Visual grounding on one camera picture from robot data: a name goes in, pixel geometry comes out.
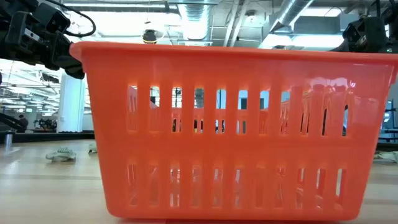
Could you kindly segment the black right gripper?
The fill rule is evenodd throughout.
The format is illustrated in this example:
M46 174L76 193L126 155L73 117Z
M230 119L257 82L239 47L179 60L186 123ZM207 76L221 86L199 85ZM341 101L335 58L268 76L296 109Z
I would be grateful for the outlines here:
M397 53L397 17L366 17L348 24L342 52Z

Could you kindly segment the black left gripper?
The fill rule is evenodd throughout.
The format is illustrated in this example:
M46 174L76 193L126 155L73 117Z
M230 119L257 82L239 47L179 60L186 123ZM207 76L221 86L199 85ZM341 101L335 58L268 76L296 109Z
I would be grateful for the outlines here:
M64 69L76 79L84 79L85 73L79 60L69 53L72 42L63 34L55 33L48 46L32 29L37 25L28 12L17 11L1 28L1 58L24 62L29 65L42 64L48 69Z

